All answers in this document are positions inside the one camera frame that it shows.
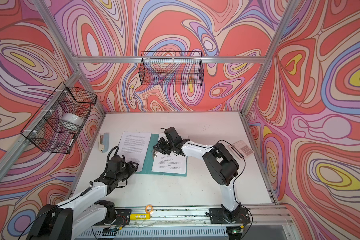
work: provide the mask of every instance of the wall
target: wall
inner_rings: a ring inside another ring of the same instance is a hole
[[[139,56],[147,50],[264,56],[285,5],[282,0],[63,0],[49,9],[78,56]],[[138,67],[81,65],[105,111],[241,110],[259,65],[207,64],[201,87],[141,86]]]
[[[0,3],[0,159],[52,90],[72,73],[35,10],[27,0]],[[41,206],[65,198],[99,115],[97,109],[91,112],[71,154],[43,153],[30,145],[15,162],[0,183],[0,239],[17,239]]]
[[[303,239],[360,239],[360,0],[302,0],[246,111]]]

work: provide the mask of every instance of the black wire basket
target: black wire basket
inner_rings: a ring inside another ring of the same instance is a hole
[[[142,51],[139,77],[142,85],[202,85],[201,51]]]
[[[43,110],[46,113],[36,126],[30,131],[24,130],[36,116],[34,114],[21,130],[21,134],[43,152],[68,154],[95,106],[96,100],[97,96],[94,93],[82,88],[66,86],[53,105]],[[79,117],[74,123],[67,119],[69,116],[74,116],[73,114]]]

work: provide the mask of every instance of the rubber band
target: rubber band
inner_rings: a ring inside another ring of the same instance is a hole
[[[153,210],[154,210],[154,207],[152,207],[152,205],[147,205],[147,206],[145,207],[145,212],[148,213],[148,214],[151,214],[151,213],[153,212]]]

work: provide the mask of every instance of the roll of tape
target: roll of tape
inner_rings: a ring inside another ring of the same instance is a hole
[[[152,207],[152,205],[147,205],[147,206],[145,207],[145,212],[148,213],[148,214],[151,214],[151,213],[153,212],[153,210],[154,210],[154,207]]]
[[[73,113],[65,113],[61,118],[60,118],[61,124],[70,130],[77,130],[80,128],[81,124],[83,123],[83,119],[80,118],[79,116],[77,116],[76,114]]]

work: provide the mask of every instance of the yellow battery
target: yellow battery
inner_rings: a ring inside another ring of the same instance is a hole
[[[149,218],[151,218],[150,214],[131,214],[131,220],[149,219]]]

